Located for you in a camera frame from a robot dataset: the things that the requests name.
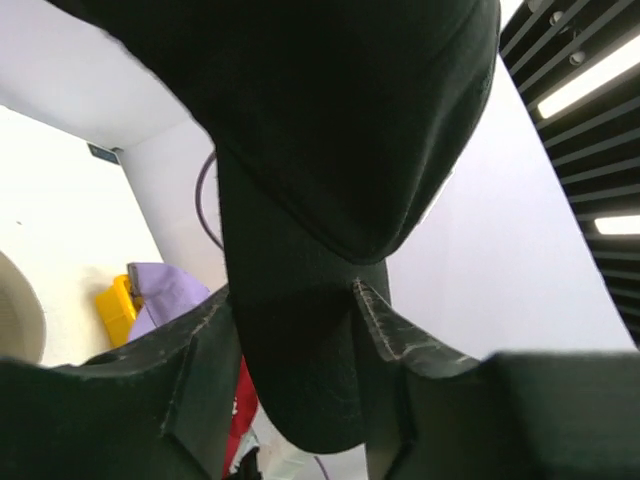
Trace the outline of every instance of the purple cloth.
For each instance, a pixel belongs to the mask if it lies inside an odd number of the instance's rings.
[[[133,294],[144,299],[129,342],[189,312],[211,295],[198,280],[172,265],[131,263],[128,270]]]

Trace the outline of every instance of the yellow plastic block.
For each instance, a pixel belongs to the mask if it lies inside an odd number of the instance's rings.
[[[129,276],[116,277],[111,287],[96,296],[95,302],[113,347],[127,343],[129,331],[142,308],[141,299],[131,295]]]

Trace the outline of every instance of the red object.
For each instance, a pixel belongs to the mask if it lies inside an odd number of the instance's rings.
[[[258,396],[249,376],[249,370],[244,361],[240,363],[240,373],[238,374],[238,386],[236,387],[236,398],[234,402],[234,413],[231,417],[231,429],[227,442],[227,452],[224,456],[223,477],[229,473],[231,462],[238,451],[238,446],[242,437],[249,431],[253,418],[258,410]]]

